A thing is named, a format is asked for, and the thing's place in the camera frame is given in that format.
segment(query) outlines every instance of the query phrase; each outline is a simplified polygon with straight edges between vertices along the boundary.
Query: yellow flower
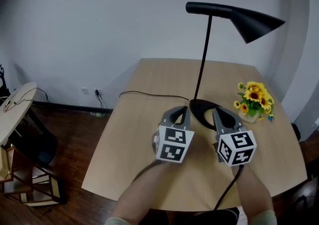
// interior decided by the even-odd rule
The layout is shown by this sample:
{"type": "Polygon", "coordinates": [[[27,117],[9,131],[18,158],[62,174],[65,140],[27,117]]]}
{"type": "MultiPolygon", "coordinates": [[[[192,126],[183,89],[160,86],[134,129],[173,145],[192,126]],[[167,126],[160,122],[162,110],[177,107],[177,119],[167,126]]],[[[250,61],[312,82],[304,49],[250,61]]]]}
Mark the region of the yellow flower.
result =
{"type": "Polygon", "coordinates": [[[245,103],[241,104],[240,110],[243,112],[243,114],[247,114],[248,112],[248,107],[245,103]]]}
{"type": "Polygon", "coordinates": [[[270,95],[269,95],[267,89],[265,88],[265,86],[263,84],[259,86],[259,91],[262,93],[262,95],[264,96],[265,100],[268,100],[270,98],[270,95]]]}
{"type": "Polygon", "coordinates": [[[242,82],[240,82],[240,83],[238,84],[238,89],[241,90],[242,88],[244,88],[244,85],[243,85],[242,82]]]}
{"type": "Polygon", "coordinates": [[[250,90],[250,88],[251,89],[256,89],[256,88],[258,88],[259,86],[258,86],[258,84],[256,83],[256,82],[247,82],[247,86],[246,86],[246,89],[247,90],[250,90]]]}
{"type": "Polygon", "coordinates": [[[271,110],[271,103],[266,100],[264,97],[261,97],[261,100],[259,101],[259,103],[261,104],[261,107],[264,109],[264,110],[271,110]]]}
{"type": "Polygon", "coordinates": [[[258,89],[254,89],[254,90],[246,90],[244,98],[251,100],[251,101],[255,101],[255,102],[259,102],[262,98],[262,94],[261,92],[259,92],[258,89]]]}
{"type": "Polygon", "coordinates": [[[237,109],[240,108],[240,103],[239,103],[239,101],[236,100],[236,101],[234,102],[234,107],[237,108],[237,109]]]}

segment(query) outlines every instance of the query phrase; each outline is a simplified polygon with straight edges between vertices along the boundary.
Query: forearm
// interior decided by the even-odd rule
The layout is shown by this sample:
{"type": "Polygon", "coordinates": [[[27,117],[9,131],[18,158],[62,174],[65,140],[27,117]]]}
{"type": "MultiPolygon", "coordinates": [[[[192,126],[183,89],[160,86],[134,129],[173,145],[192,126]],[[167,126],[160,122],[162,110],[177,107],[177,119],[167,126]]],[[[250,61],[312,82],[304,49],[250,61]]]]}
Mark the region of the forearm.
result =
{"type": "Polygon", "coordinates": [[[152,167],[135,180],[120,196],[111,212],[132,225],[138,224],[155,200],[157,187],[170,163],[152,167]]]}
{"type": "MultiPolygon", "coordinates": [[[[233,174],[238,167],[233,167],[233,174]]],[[[245,165],[236,181],[239,198],[248,220],[266,210],[273,210],[269,191],[248,165],[245,165]]]]}

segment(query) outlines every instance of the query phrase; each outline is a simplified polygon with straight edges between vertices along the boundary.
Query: lamp base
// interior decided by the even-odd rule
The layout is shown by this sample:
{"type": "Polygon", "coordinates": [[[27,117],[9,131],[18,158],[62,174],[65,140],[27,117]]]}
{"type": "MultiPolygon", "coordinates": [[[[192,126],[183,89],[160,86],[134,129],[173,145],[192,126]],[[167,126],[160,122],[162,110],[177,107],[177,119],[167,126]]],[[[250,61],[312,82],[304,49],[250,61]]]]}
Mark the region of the lamp base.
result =
{"type": "Polygon", "coordinates": [[[206,100],[191,100],[189,102],[189,108],[195,118],[203,124],[205,127],[210,128],[212,130],[216,130],[214,125],[211,125],[205,118],[205,112],[210,109],[214,109],[215,107],[219,107],[219,105],[206,101],[206,100]]]}

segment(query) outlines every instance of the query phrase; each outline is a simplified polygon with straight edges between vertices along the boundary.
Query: baseboard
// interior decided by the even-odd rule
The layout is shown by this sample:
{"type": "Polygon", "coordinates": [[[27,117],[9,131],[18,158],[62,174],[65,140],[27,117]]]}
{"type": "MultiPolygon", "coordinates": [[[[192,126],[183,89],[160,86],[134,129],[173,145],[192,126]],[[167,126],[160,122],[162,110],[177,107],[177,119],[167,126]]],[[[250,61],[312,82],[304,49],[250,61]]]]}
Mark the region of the baseboard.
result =
{"type": "Polygon", "coordinates": [[[113,112],[113,109],[70,106],[70,105],[55,104],[55,103],[40,102],[40,101],[33,101],[33,104],[37,106],[47,107],[47,108],[76,110],[76,111],[92,112],[92,113],[111,114],[113,112]]]}

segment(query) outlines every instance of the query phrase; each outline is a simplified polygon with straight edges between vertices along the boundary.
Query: black cable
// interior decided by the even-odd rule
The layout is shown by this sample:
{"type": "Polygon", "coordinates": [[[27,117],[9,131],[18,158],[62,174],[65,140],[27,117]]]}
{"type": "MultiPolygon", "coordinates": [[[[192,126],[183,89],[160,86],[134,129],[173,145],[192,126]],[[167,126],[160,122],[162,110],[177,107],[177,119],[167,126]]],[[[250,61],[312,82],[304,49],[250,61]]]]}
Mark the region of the black cable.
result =
{"type": "MultiPolygon", "coordinates": [[[[18,203],[18,204],[23,204],[23,205],[24,205],[24,203],[15,201],[15,200],[9,198],[9,197],[6,196],[6,195],[5,195],[5,198],[6,198],[6,199],[9,199],[9,200],[11,200],[11,201],[13,201],[13,202],[16,202],[16,203],[18,203]]],[[[28,205],[26,205],[26,206],[28,207],[28,209],[30,210],[30,212],[31,212],[35,217],[37,217],[38,219],[39,219],[39,218],[42,218],[42,217],[45,216],[48,212],[52,211],[52,210],[49,208],[48,210],[46,210],[46,211],[44,212],[44,214],[42,214],[42,215],[40,215],[40,216],[37,216],[37,215],[32,211],[32,209],[30,208],[30,206],[28,206],[28,205]]]]}
{"type": "Polygon", "coordinates": [[[219,207],[220,203],[223,201],[223,198],[226,196],[227,192],[230,190],[230,188],[233,186],[233,184],[236,182],[236,180],[238,179],[238,177],[240,176],[241,171],[243,170],[244,165],[239,165],[239,169],[237,174],[235,175],[234,179],[231,181],[231,183],[228,185],[227,189],[224,191],[223,195],[221,195],[220,199],[218,200],[214,211],[217,210],[217,208],[219,207]]]}
{"type": "Polygon", "coordinates": [[[104,100],[102,99],[102,96],[100,95],[100,93],[98,91],[97,91],[97,95],[100,98],[100,100],[103,102],[103,104],[105,104],[106,108],[109,109],[108,106],[106,105],[106,103],[104,102],[104,100]]]}
{"type": "Polygon", "coordinates": [[[42,218],[42,217],[45,216],[48,212],[51,211],[51,209],[49,208],[48,210],[46,210],[46,211],[44,212],[44,214],[42,214],[42,215],[40,215],[40,216],[37,216],[37,215],[32,211],[32,209],[30,208],[30,206],[28,206],[28,205],[26,205],[26,206],[29,208],[30,212],[31,212],[35,217],[37,217],[38,219],[42,218]]]}
{"type": "Polygon", "coordinates": [[[182,97],[182,96],[177,96],[177,95],[160,95],[160,94],[150,94],[150,93],[145,93],[145,92],[139,92],[139,91],[127,91],[127,92],[122,92],[119,96],[119,98],[121,97],[122,94],[125,93],[130,93],[130,92],[137,92],[137,93],[141,93],[141,94],[145,94],[148,96],[154,96],[154,97],[172,97],[172,98],[181,98],[181,99],[185,99],[187,101],[189,101],[189,99],[182,97]]]}
{"type": "Polygon", "coordinates": [[[102,104],[101,100],[99,99],[98,95],[96,94],[97,91],[95,91],[95,97],[98,99],[98,101],[100,101],[101,104],[101,108],[104,108],[104,105],[102,104]]]}
{"type": "Polygon", "coordinates": [[[163,163],[163,161],[162,161],[162,160],[159,160],[159,159],[153,161],[150,165],[148,165],[148,166],[146,166],[145,168],[143,168],[143,169],[137,174],[137,176],[134,178],[134,180],[133,180],[132,182],[134,182],[135,180],[137,180],[141,175],[143,175],[143,174],[144,174],[146,171],[148,171],[150,168],[155,167],[155,166],[157,166],[157,165],[160,165],[160,164],[162,164],[162,163],[163,163]]]}
{"type": "Polygon", "coordinates": [[[49,102],[49,98],[48,98],[47,93],[46,93],[44,90],[42,90],[42,89],[40,89],[40,88],[38,88],[38,87],[35,87],[35,88],[32,88],[31,90],[27,91],[26,93],[24,93],[24,94],[22,95],[22,97],[21,97],[17,102],[13,102],[13,103],[14,103],[14,106],[12,106],[11,108],[9,108],[9,109],[7,109],[7,110],[3,110],[3,112],[6,113],[7,111],[9,111],[9,110],[11,110],[12,108],[14,108],[16,105],[20,105],[23,101],[33,101],[33,100],[26,100],[26,99],[22,99],[22,98],[23,98],[26,94],[28,94],[30,91],[34,90],[34,89],[38,89],[38,90],[44,92],[44,93],[45,93],[46,100],[48,101],[48,103],[49,103],[49,105],[50,105],[50,102],[49,102]]]}

